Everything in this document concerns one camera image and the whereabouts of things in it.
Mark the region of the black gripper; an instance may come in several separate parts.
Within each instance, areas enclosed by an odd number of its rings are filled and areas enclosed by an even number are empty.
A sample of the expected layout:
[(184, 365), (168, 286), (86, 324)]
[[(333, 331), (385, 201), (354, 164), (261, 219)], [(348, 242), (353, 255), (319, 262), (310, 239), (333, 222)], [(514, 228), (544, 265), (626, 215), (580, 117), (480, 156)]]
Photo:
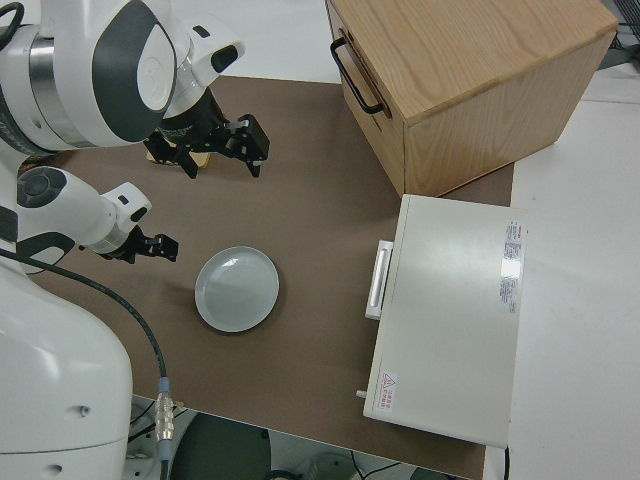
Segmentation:
[(137, 256), (160, 257), (171, 262), (177, 260), (179, 244), (165, 234), (146, 236), (140, 227), (134, 227), (126, 241), (116, 250), (102, 254), (108, 260), (121, 260), (134, 264)]
[(198, 175), (197, 155), (222, 155), (238, 160), (258, 178), (270, 146), (268, 136), (251, 114), (236, 121), (209, 114), (188, 120), (164, 120), (143, 144), (152, 162), (181, 166), (191, 179)]

